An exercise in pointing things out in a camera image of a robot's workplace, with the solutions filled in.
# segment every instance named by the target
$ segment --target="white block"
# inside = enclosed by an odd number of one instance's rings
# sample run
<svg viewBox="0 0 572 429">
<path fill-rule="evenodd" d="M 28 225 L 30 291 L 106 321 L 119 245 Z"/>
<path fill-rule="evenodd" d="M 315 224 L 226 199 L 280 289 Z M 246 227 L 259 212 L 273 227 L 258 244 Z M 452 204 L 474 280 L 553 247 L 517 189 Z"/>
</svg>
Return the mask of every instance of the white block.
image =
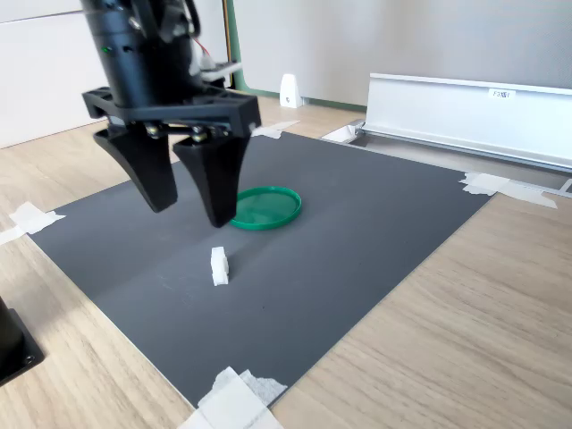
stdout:
<svg viewBox="0 0 572 429">
<path fill-rule="evenodd" d="M 211 268 L 214 286 L 229 284 L 229 263 L 224 254 L 224 248 L 213 248 L 211 251 Z"/>
<path fill-rule="evenodd" d="M 282 84 L 280 86 L 280 105 L 282 107 L 292 107 L 297 109 L 303 104 L 302 97 L 298 91 L 296 76 L 293 74 L 285 74 L 282 76 Z"/>
</svg>

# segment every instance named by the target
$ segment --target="black stand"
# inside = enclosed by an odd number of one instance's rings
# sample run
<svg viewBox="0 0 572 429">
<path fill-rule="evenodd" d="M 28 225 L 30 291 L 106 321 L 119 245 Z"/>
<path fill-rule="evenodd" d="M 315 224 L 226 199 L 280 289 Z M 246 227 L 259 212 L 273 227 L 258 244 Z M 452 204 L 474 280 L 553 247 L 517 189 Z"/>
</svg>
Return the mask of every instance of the black stand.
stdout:
<svg viewBox="0 0 572 429">
<path fill-rule="evenodd" d="M 0 298 L 0 386 L 44 360 L 44 354 L 13 309 Z"/>
</svg>

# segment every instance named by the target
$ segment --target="paper tape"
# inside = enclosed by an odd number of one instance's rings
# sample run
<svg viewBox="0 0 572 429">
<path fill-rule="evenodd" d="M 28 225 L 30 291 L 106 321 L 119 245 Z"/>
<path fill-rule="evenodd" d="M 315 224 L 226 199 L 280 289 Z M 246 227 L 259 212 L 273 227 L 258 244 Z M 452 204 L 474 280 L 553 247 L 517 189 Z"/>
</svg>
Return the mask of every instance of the paper tape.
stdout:
<svg viewBox="0 0 572 429">
<path fill-rule="evenodd" d="M 279 139 L 282 135 L 282 130 L 298 123 L 299 121 L 289 121 L 289 122 L 278 122 L 270 127 L 259 127 L 252 131 L 252 137 L 255 136 L 267 136 L 271 139 Z"/>
<path fill-rule="evenodd" d="M 570 187 L 572 186 L 572 179 L 568 179 L 563 185 L 562 188 L 560 188 L 560 192 L 568 192 L 568 190 L 570 189 Z"/>
<path fill-rule="evenodd" d="M 505 177 L 493 176 L 478 172 L 466 172 L 465 179 L 459 181 L 465 183 L 464 191 L 471 194 L 494 195 L 496 192 L 521 201 L 538 204 L 550 208 L 558 208 L 556 203 L 543 195 L 541 189 L 527 187 L 526 185 L 515 183 Z"/>
<path fill-rule="evenodd" d="M 42 231 L 64 217 L 55 212 L 44 213 L 27 201 L 19 206 L 14 213 L 10 214 L 10 218 L 16 223 L 16 226 L 10 230 L 0 232 L 0 245 L 16 240 L 26 233 L 35 234 Z"/>
<path fill-rule="evenodd" d="M 282 429 L 267 406 L 285 390 L 274 379 L 237 375 L 228 367 L 179 429 Z"/>
</svg>

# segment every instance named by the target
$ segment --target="wire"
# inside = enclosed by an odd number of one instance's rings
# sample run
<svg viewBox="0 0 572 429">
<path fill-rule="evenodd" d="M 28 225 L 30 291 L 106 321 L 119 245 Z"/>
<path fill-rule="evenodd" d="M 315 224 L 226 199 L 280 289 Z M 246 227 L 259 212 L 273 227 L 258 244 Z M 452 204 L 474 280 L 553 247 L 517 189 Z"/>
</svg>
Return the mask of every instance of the wire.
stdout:
<svg viewBox="0 0 572 429">
<path fill-rule="evenodd" d="M 206 50 L 206 48 L 198 41 L 195 39 L 195 41 L 197 42 L 197 44 L 203 49 L 203 52 L 205 52 L 208 56 L 211 56 L 208 51 Z"/>
</svg>

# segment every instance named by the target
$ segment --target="cable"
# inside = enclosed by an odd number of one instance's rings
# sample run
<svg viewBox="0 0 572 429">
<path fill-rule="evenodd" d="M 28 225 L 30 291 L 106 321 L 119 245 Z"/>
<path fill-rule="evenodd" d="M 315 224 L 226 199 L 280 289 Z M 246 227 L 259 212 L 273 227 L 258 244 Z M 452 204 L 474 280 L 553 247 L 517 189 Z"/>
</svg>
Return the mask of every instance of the cable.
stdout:
<svg viewBox="0 0 572 429">
<path fill-rule="evenodd" d="M 193 22 L 193 32 L 190 36 L 197 38 L 200 36 L 200 19 L 198 18 L 197 9 L 195 8 L 193 0 L 185 0 L 185 4 L 187 5 L 187 9 L 189 9 L 189 15 Z"/>
<path fill-rule="evenodd" d="M 195 41 L 197 42 L 197 44 L 203 49 L 203 52 L 205 52 L 208 56 L 211 56 L 211 55 L 208 53 L 208 51 L 206 50 L 206 48 L 205 48 L 198 40 L 196 40 L 196 39 L 194 39 L 194 40 L 195 40 Z"/>
</svg>

